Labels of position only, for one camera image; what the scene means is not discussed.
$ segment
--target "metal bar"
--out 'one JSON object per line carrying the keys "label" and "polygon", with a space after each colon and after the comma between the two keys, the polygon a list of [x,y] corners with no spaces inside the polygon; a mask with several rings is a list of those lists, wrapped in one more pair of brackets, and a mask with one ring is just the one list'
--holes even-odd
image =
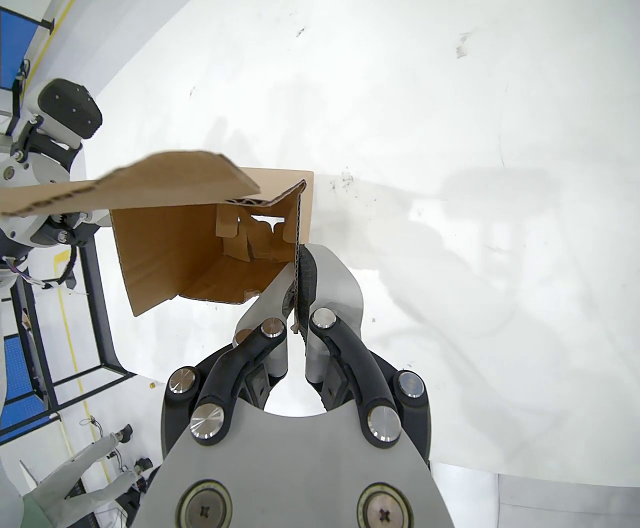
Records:
{"label": "metal bar", "polygon": [[[49,424],[52,424],[53,422],[57,422],[58,420],[60,420],[60,415],[55,415],[54,417],[52,417],[51,419],[49,419],[47,422],[43,422],[41,424],[38,424],[37,426],[35,426],[33,429],[29,429],[27,431],[21,431],[19,434],[12,436],[11,438],[5,438],[4,440],[0,440],[0,445],[4,445],[4,444],[8,444],[9,442],[11,442],[12,440],[17,440],[18,438],[21,438],[24,435],[27,435],[33,431],[37,431],[38,429],[42,429],[44,426],[48,426]],[[5,431],[0,430],[0,436],[1,435],[5,435]]]}
{"label": "metal bar", "polygon": [[68,381],[73,381],[73,380],[79,378],[80,376],[84,376],[85,374],[91,374],[92,372],[95,372],[96,370],[101,369],[101,368],[102,368],[101,365],[96,365],[95,367],[91,367],[90,369],[87,369],[85,371],[76,372],[72,376],[68,376],[66,378],[62,378],[61,380],[55,381],[53,383],[53,386],[57,387],[58,385],[62,385],[63,383],[66,383]]}
{"label": "metal bar", "polygon": [[36,314],[36,299],[33,296],[33,289],[31,288],[31,284],[23,281],[21,278],[15,281],[15,285],[18,287],[18,291],[22,290],[24,293],[25,307],[27,308],[27,315],[31,323],[31,331],[28,331],[28,335],[33,338],[33,344],[36,349],[36,354],[38,355],[38,362],[40,363],[42,376],[44,377],[44,388],[49,398],[49,406],[55,409],[55,407],[58,406],[58,398],[56,397],[56,390],[53,387],[49,363],[47,362],[47,355],[45,354],[42,335],[40,334],[40,325],[38,324],[38,316]]}
{"label": "metal bar", "polygon": [[36,395],[41,399],[45,399],[44,390],[44,377],[39,366],[36,368],[34,358],[37,357],[35,350],[33,349],[33,340],[29,338],[27,330],[22,325],[22,306],[24,304],[24,295],[21,295],[18,290],[17,283],[22,279],[16,280],[15,284],[11,288],[11,299],[13,304],[13,314],[15,316],[15,323],[18,328],[18,336],[20,337],[20,346],[22,348],[22,355],[24,356],[24,362],[27,365],[27,371],[31,378],[31,388]]}
{"label": "metal bar", "polygon": [[129,373],[128,370],[125,370],[125,369],[123,369],[121,367],[113,367],[112,365],[104,365],[103,364],[102,368],[107,370],[107,371],[109,371],[109,372],[115,372],[116,374],[121,374],[121,375]]}
{"label": "metal bar", "polygon": [[25,425],[28,424],[32,424],[34,422],[37,422],[38,420],[40,420],[41,418],[44,418],[52,413],[56,413],[56,412],[60,412],[64,409],[66,409],[67,407],[71,407],[72,405],[75,405],[76,403],[80,403],[81,401],[84,401],[88,398],[91,398],[91,396],[95,396],[96,394],[100,394],[101,392],[107,390],[108,388],[111,387],[115,387],[116,385],[118,385],[119,383],[122,383],[123,381],[127,381],[131,378],[133,378],[135,376],[135,374],[133,372],[129,372],[128,374],[125,374],[124,376],[122,376],[121,378],[118,378],[117,380],[113,380],[110,381],[109,383],[106,383],[105,385],[95,388],[93,390],[90,390],[89,392],[86,392],[84,394],[81,394],[80,396],[77,396],[73,399],[70,399],[69,401],[65,401],[62,404],[59,404],[55,409],[50,409],[47,411],[43,411],[39,414],[36,414],[35,416],[32,416],[31,418],[27,418],[26,420],[23,420],[22,422],[20,422],[19,424],[14,424],[10,427],[7,427],[6,429],[0,429],[0,435],[5,435],[7,433],[11,433],[12,431],[15,431],[16,429],[20,429],[21,427],[24,427]]}
{"label": "metal bar", "polygon": [[32,390],[31,392],[25,392],[24,394],[21,394],[20,396],[16,396],[15,398],[9,398],[7,400],[4,400],[4,405],[11,405],[12,403],[15,403],[17,401],[23,400],[25,398],[29,398],[30,396],[35,396],[36,392],[34,390]]}
{"label": "metal bar", "polygon": [[102,289],[102,280],[100,279],[98,253],[93,237],[83,247],[79,248],[79,254],[84,289],[87,293],[89,314],[91,315],[91,324],[100,363],[104,367],[110,367],[115,372],[123,374],[127,371],[120,364],[113,347],[107,305],[104,301],[104,291]]}
{"label": "metal bar", "polygon": [[41,20],[41,21],[37,21],[35,19],[32,19],[31,17],[28,17],[27,15],[23,15],[21,13],[18,13],[16,11],[13,11],[11,9],[8,9],[6,7],[2,7],[0,6],[0,11],[5,12],[9,15],[13,15],[14,17],[18,17],[22,20],[28,20],[29,22],[33,22],[34,24],[40,26],[41,28],[45,28],[49,30],[49,34],[53,33],[53,28],[54,28],[54,21],[49,22],[48,20]]}

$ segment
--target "corrugated cardboard edge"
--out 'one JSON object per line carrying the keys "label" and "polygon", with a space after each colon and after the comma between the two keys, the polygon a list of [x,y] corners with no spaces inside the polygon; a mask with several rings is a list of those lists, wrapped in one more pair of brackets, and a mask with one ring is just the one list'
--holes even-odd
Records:
{"label": "corrugated cardboard edge", "polygon": [[[228,174],[235,177],[239,186],[244,187],[244,191],[254,190],[255,193],[245,196],[252,196],[254,194],[260,194],[260,187],[253,181],[251,178],[245,174],[240,168],[238,168],[229,158],[224,156],[223,154],[214,154],[212,152],[206,152],[203,150],[195,150],[195,151],[170,151],[170,152],[160,152],[158,154],[152,154],[146,158],[136,161],[132,165],[126,167],[120,167],[112,172],[106,174],[97,180],[84,180],[79,182],[66,182],[59,184],[49,184],[43,186],[27,186],[27,187],[19,187],[19,188],[6,188],[3,189],[3,199],[0,200],[2,212],[0,213],[2,216],[14,217],[14,216],[29,216],[34,214],[53,214],[53,213],[64,213],[70,211],[84,211],[86,208],[81,207],[77,208],[78,204],[73,204],[73,200],[75,197],[79,195],[84,195],[88,193],[93,193],[96,190],[100,190],[105,185],[108,187],[112,182],[115,182],[118,179],[124,178],[125,175],[128,175],[131,170],[138,170],[140,167],[147,167],[148,165],[153,165],[163,156],[171,156],[172,162],[175,164],[178,161],[180,156],[184,156],[184,159],[195,158],[196,156],[211,156],[212,158],[217,157],[220,158],[224,164],[226,165],[226,169],[228,170]],[[179,178],[176,178],[176,182],[179,185]],[[113,192],[113,189],[108,189],[106,192]],[[19,207],[15,209],[14,203],[18,201],[18,203],[23,204],[27,202],[28,196],[31,195],[32,198],[28,202],[28,205]],[[187,205],[185,203],[173,203],[173,204],[141,204],[139,207],[167,207],[171,205]],[[123,209],[127,207],[113,207],[114,204],[99,204],[99,207],[96,206],[92,209]]]}

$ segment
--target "cardboard box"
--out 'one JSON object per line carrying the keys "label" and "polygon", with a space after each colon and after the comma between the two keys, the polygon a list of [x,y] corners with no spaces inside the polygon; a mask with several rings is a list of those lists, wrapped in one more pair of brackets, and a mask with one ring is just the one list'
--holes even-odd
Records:
{"label": "cardboard box", "polygon": [[[0,189],[3,216],[111,210],[138,316],[183,297],[243,303],[308,241],[313,173],[236,167],[210,152],[163,152],[99,180]],[[284,219],[271,228],[256,216]]]}

